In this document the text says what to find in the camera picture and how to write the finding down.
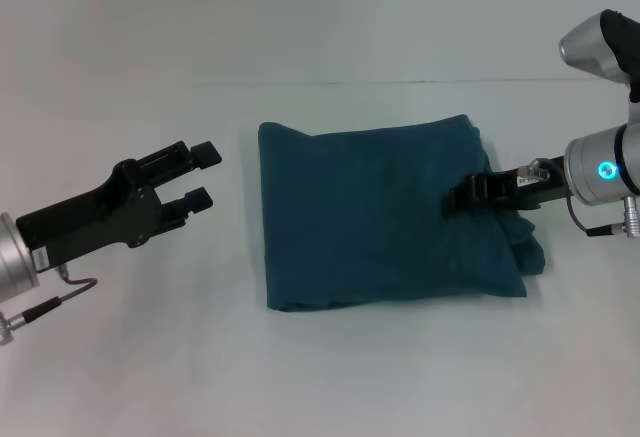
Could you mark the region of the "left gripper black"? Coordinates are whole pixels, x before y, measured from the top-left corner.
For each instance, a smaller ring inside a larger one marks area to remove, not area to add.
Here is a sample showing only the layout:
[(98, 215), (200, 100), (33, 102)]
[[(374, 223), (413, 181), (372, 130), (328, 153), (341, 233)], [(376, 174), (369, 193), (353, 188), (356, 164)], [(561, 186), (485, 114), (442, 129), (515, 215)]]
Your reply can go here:
[(162, 172), (204, 170), (221, 162), (210, 141), (191, 148), (179, 141), (142, 159), (117, 164), (96, 189), (21, 216), (16, 224), (38, 272), (112, 244), (136, 248), (183, 227), (190, 214), (213, 206), (204, 187), (161, 204), (155, 188)]

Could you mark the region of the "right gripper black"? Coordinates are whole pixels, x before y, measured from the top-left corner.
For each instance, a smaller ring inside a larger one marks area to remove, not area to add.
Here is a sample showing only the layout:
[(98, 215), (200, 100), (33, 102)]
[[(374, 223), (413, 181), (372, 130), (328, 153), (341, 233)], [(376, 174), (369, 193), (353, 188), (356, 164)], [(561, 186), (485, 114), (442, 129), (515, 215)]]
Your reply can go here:
[(520, 183), (516, 169), (504, 172), (471, 174), (442, 198), (442, 214), (451, 216), (463, 212), (484, 210), (536, 210), (542, 203), (564, 200), (571, 192), (564, 183), (564, 158), (550, 159), (552, 165), (540, 159), (540, 168), (547, 170), (546, 180)]

